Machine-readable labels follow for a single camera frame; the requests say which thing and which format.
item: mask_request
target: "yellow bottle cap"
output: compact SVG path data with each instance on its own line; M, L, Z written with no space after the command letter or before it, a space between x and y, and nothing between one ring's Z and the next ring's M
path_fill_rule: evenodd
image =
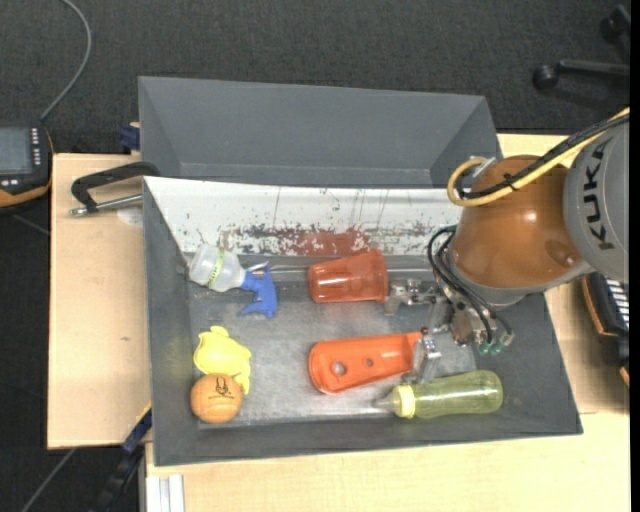
M395 391L400 399L398 416L401 418L413 418L416 414L416 397L413 394L413 388L408 384L402 384L396 386Z

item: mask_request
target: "bottle cap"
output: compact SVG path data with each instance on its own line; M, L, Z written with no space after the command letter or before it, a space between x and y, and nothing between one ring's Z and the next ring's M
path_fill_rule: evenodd
M408 384L396 386L394 392L400 399L400 411L396 412L401 418L413 418L416 414L416 397L413 388Z
M217 277L224 263L224 251L210 245L198 248L189 265L189 279L202 286L209 286Z
M415 395L413 388L408 384L396 386L387 396L374 401L373 405L393 411L401 418L413 418L416 413Z

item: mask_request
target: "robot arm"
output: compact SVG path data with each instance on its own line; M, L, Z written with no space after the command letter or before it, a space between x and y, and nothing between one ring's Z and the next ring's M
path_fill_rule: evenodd
M460 178L481 161L454 172L449 196L464 209L458 226L434 236L430 260L458 342L495 353L514 336L498 311L522 297L593 271L628 282L629 117L626 109L541 158L488 166L470 192ZM576 151L571 169L560 165Z

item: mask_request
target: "black cable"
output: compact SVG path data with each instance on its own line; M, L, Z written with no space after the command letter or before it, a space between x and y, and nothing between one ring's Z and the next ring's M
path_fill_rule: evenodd
M487 196L489 194L493 194L507 187L513 188L514 182L519 181L522 178L528 176L529 174L535 172L536 170L538 170L540 167L542 167L544 164L551 161L552 159L562 155L563 153L566 153L567 151L571 150L578 144L584 142L585 140L595 135L598 135L599 133L605 132L607 130L610 130L611 128L615 128L616 126L620 126L623 123L629 122L630 119L631 119L631 114L629 113L629 114L625 114L623 116L617 117L615 119L607 119L605 121L600 121L598 123L595 123L585 128L584 130L574 133L569 138L563 140L561 143L551 148L549 151L547 151L544 155L542 155L532 164L528 165L524 169L521 169L514 175L505 175L504 177L505 179L502 182L496 183L495 185L487 187L483 190L478 190L475 192L465 192L463 190L462 178L466 177L469 174L469 172L471 172L472 168L470 168L467 171L463 172L460 176L458 176L458 179L456 180L456 183L455 183L456 192L458 192L459 197L463 199L477 199L480 197Z
M56 473L58 473L58 471L62 469L62 466L64 466L67 463L67 461L71 458L71 456L75 452L76 452L76 448L73 448L72 450L69 450L66 453L63 459L60 462L58 462L58 464L56 464L56 467L51 470L51 473L49 473L47 478L44 479L44 481L40 484L40 486L36 489L36 491L31 495L31 498L29 498L29 501L24 507L22 507L20 512L27 512L31 508L31 506L35 503L38 497L42 494L42 491L44 491L45 487L49 484L49 482L53 479L53 477L56 476Z
M431 263L431 268L433 269L434 274L436 274L436 277L439 276L453 290L457 291L465 299L467 299L471 307L478 314L478 316L480 317L480 320L482 321L482 325L484 326L485 332L487 334L487 344L491 344L493 341L493 334L492 334L491 326L489 325L489 321L487 320L487 317L482 312L478 304L471 298L468 290L465 289L464 286L462 286L462 283L460 283L459 280L451 273L451 271L448 268L446 268L446 266L444 266L444 263L443 263L443 267L448 275L446 275L445 272L443 272L443 267L441 267L438 264L438 262L436 261L436 258L433 255L433 244L435 240L445 233L450 233L447 241L442 246L440 246L440 249L438 250L437 257L440 258L444 248L449 244L449 242L451 242L451 239L453 238L453 234L455 233L455 229L456 229L455 226L453 226L453 227L443 228L437 231L431 237L431 240L429 240L429 244L427 245L427 257L429 258L429 262Z
M73 86L76 85L76 82L80 78L80 75L82 75L85 68L87 67L87 63L89 62L89 57L91 56L91 49L93 47L91 27L89 26L89 22L87 21L87 18L85 18L84 14L82 14L82 11L80 11L80 9L78 9L75 6L75 4L71 2L71 0L60 0L60 2L65 4L67 7L69 7L73 12L76 13L78 18L80 18L80 21L82 22L85 33L87 35L87 46L84 52L84 58L82 59L82 62L80 63L80 66L78 67L78 70L76 71L75 75L73 75L73 78L69 81L69 83L62 90L62 92L58 94L56 99L54 99L51 102L51 104L46 109L44 109L42 114L40 114L40 121L44 121L45 118L49 116L51 111L58 106L58 103L62 101L62 98L64 98L67 95L67 93L73 88Z

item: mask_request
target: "black cable wire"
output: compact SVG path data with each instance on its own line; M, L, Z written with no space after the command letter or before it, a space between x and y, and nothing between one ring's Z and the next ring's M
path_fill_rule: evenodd
M42 114L40 114L40 121L44 121L49 116L51 111L58 106L58 103L60 103L62 101L62 99L67 95L67 93L73 88L73 86L76 85L76 82L80 78L80 75L82 75L82 73L84 72L85 68L87 67L87 63L89 62L89 57L91 56L91 50L93 48L91 27L89 26L89 22L87 21L87 18L85 18L84 14L82 14L82 11L80 9L78 9L75 6L75 4L73 2L71 2L71 0L60 0L60 2L65 4L67 7L69 7L73 12L76 13L78 18L80 18L80 21L82 22L82 25L84 26L85 34L87 36L87 45L86 45L86 49L85 49L85 52L84 52L84 57L82 59L82 62L80 63L80 66L78 67L78 70L76 71L75 75L73 75L73 78L69 81L69 83L62 90L62 92L60 94L58 94L56 99L54 99L51 102L51 104L46 109L44 109Z
M31 495L31 498L29 498L29 501L26 503L24 507L22 507L20 512L27 512L31 508L31 506L35 503L35 501L40 497L45 487L49 484L49 482L53 479L53 477L56 476L58 471L62 469L62 467L67 463L67 461L76 452L76 450L77 448L73 448L72 450L69 450L66 453L66 455L62 458L62 460L58 462L58 464L56 464L56 467L51 470L47 478L44 479L44 481L40 484L40 486L36 489L36 491Z
M442 252L444 251L444 248L449 244L449 242L451 242L451 239L453 238L454 232L455 232L455 226L454 227L443 228L443 229L440 229L439 231L437 231L431 237L431 240L429 240L429 244L427 245L427 257L429 258L429 262L431 263L431 268L433 269L434 273L436 274L436 277L439 276L453 290L455 290L456 292L460 293L465 299L467 299L467 301L469 302L471 307L478 314L478 316L480 317L480 320L482 321L482 325L484 326L485 332L486 332L486 335L487 335L487 344L491 344L492 341L493 341L493 334L492 334L491 326L489 325L489 320L487 320L486 315L482 312L482 310L480 309L478 304L471 298L471 296L469 295L468 290L465 289L464 286L462 286L462 283L460 283L460 281L453 275L453 273L451 273L451 271L448 268L446 268L444 263L442 263L443 266L441 267L440 264L437 261L437 259L442 261L440 259L441 256L442 256ZM439 238L441 235L443 235L445 233L450 233L449 238L447 239L447 241L442 246L440 246L440 249L438 250L437 256L434 257L433 244L434 244L434 242L435 242L435 240L437 238Z
M443 228L437 231L429 240L429 244L427 246L427 257L429 258L429 262L431 263L431 267L434 271L434 274L436 274L436 277L440 277L440 279L442 279L454 291L460 293L469 302L471 307L477 313L478 317L482 321L482 324L487 334L486 343L490 345L493 342L493 330L491 329L491 326L489 325L489 321L486 315L484 314L484 312L482 311L481 307L487 310L490 318L494 318L502 324L502 327L507 334L509 335L513 334L513 329L511 328L509 323L504 319L504 317L502 315L498 315L498 313L496 313L496 311L491 307L491 305L487 301L479 297L472 290L465 288L465 286L460 281L460 279L451 271L450 268L448 268L448 265L445 259L442 257L442 255L444 251L449 247L449 244L451 243L451 241L453 240L455 229L456 228L454 226L454 227ZM437 240L437 238L439 238L441 235L445 233L449 233L449 237L440 246L440 248L438 249L438 252L434 255L433 245Z
M544 155L542 155L532 164L518 171L514 175L505 175L505 179L502 182L496 183L495 185L487 187L483 190L478 190L475 192L465 192L463 190L462 178L468 176L468 174L472 171L472 168L470 168L467 171L463 172L460 176L458 176L458 179L454 184L455 189L458 192L459 197L463 199L477 199L479 197L484 197L489 194L493 194L507 187L513 187L512 184L514 182L521 180L522 178L535 172L550 160L560 156L563 153L566 153L567 151L574 148L578 144L584 142L585 140L595 135L598 135L599 133L605 132L606 130L610 130L611 128L615 128L616 126L620 126L623 123L629 122L630 119L631 119L631 114L629 113L629 114L625 114L623 116L617 117L616 119L607 119L605 121L600 121L598 123L595 123L585 128L584 130L574 133L569 138L565 139L561 143L551 148L549 151L547 151Z

